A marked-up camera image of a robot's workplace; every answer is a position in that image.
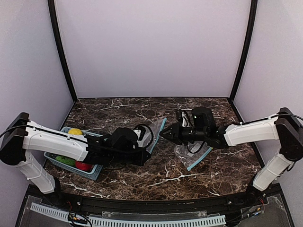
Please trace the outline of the large clear zip bag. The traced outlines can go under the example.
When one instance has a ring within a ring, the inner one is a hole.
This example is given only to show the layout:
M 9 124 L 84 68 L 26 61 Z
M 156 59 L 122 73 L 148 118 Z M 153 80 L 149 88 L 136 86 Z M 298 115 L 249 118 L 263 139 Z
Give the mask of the large clear zip bag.
M 162 118 L 151 122 L 148 125 L 149 127 L 144 126 L 146 133 L 143 137 L 143 146 L 145 147 L 151 142 L 151 144 L 147 147 L 147 151 L 150 154 L 152 154 L 154 147 L 159 140 L 160 132 L 164 129 L 166 121 L 166 118 Z

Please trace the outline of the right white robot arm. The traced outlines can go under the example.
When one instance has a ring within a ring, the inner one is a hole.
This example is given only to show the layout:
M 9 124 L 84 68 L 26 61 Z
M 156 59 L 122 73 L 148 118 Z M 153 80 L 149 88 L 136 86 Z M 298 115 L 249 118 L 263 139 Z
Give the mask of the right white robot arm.
M 262 192 L 303 158 L 303 119 L 288 108 L 265 118 L 217 126 L 211 109 L 197 107 L 191 111 L 190 122 L 178 111 L 178 122 L 165 128 L 160 135 L 176 145 L 204 142 L 215 149 L 240 144 L 278 141 L 278 152 L 252 178 L 251 189 Z

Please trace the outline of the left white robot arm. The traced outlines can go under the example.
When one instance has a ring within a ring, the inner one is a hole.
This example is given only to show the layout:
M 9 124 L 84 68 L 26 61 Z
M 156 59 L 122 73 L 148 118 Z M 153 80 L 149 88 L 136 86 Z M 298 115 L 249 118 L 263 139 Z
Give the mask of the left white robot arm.
M 52 130 L 20 113 L 1 134 L 0 159 L 19 168 L 43 194 L 60 191 L 60 183 L 48 174 L 31 154 L 33 150 L 65 156 L 85 164 L 108 166 L 114 160 L 130 161 L 141 166 L 150 158 L 149 146 L 154 133 L 150 126 L 117 128 L 112 134 L 72 135 Z

